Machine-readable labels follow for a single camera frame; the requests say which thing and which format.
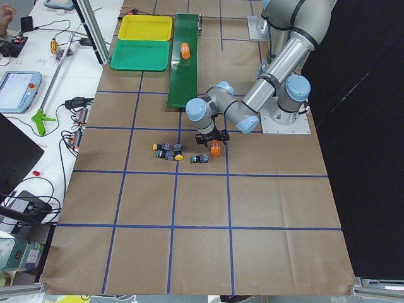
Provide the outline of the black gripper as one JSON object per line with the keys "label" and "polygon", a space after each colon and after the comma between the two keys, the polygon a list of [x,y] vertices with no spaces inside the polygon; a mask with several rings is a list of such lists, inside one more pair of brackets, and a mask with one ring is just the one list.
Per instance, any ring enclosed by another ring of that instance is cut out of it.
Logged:
{"label": "black gripper", "polygon": [[203,145],[205,147],[208,146],[208,143],[210,141],[221,141],[224,142],[224,144],[226,145],[229,140],[229,133],[225,129],[219,131],[215,128],[214,130],[206,134],[196,134],[195,140],[198,145]]}

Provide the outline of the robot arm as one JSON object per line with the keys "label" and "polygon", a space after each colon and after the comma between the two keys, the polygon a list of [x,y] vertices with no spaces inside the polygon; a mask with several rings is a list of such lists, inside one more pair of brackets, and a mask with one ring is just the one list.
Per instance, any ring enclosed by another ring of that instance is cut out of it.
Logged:
{"label": "robot arm", "polygon": [[186,104],[188,119],[196,128],[199,145],[228,142],[226,130],[217,129],[219,115],[240,132],[250,133],[258,124],[264,133],[292,133],[305,118],[311,84],[297,70],[323,41],[335,1],[263,1],[255,30],[266,27],[266,57],[256,71],[250,89],[237,100],[230,83],[220,81],[204,95]]}

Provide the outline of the person hand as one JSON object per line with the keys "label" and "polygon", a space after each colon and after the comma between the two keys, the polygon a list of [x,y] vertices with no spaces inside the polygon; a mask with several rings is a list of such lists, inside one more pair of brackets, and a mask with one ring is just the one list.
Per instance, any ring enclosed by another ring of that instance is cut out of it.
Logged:
{"label": "person hand", "polygon": [[6,3],[1,4],[1,36],[7,35],[9,24],[13,21],[16,9]]}

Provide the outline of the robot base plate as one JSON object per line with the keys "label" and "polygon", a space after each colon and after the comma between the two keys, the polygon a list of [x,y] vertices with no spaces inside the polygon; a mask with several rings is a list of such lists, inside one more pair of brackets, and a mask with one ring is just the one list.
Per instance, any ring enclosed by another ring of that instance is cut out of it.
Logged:
{"label": "robot base plate", "polygon": [[294,113],[284,112],[277,104],[266,105],[260,110],[263,134],[310,135],[311,130],[304,105]]}

